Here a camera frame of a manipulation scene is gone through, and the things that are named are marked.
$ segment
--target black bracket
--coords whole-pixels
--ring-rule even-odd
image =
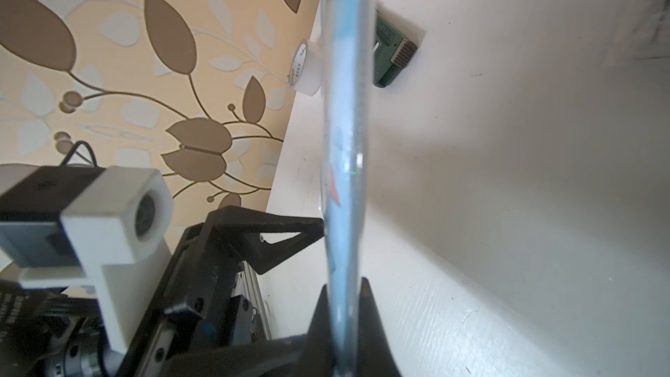
[[[307,335],[179,354],[165,364],[162,376],[180,377],[331,377],[331,344],[326,286],[316,303]],[[357,377],[401,377],[390,354],[370,282],[360,286]]]
[[[323,237],[323,220],[313,217],[288,217],[228,206],[215,212],[213,232],[230,246],[239,260],[246,260],[259,274],[270,271],[305,247]],[[297,236],[270,244],[260,233],[298,232]]]

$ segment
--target black wire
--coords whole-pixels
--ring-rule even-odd
[[[72,159],[72,156],[74,156],[74,154],[77,153],[77,148],[79,146],[86,147],[86,149],[88,150],[88,154],[90,155],[91,164],[93,165],[93,167],[98,167],[98,161],[95,158],[95,153],[93,153],[93,149],[84,140],[79,140],[78,142],[72,145],[72,148],[70,149],[68,154],[65,155],[65,157],[63,157],[63,161],[60,163],[60,166],[65,166],[70,161],[70,159]]]

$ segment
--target floral wallpaper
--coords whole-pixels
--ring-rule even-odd
[[[318,1],[0,0],[0,163],[86,140],[101,166],[159,169],[171,248],[212,209],[265,209]]]

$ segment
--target camera lens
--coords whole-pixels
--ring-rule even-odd
[[[151,228],[151,225],[154,223],[155,215],[156,205],[154,199],[147,194],[142,197],[142,200],[137,207],[137,213],[135,214],[135,233],[138,238],[144,236],[144,234]]]

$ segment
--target clear plastic tube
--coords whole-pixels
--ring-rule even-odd
[[[335,374],[353,376],[358,348],[358,246],[365,212],[367,98],[372,85],[373,0],[321,0],[326,103],[326,250]]]

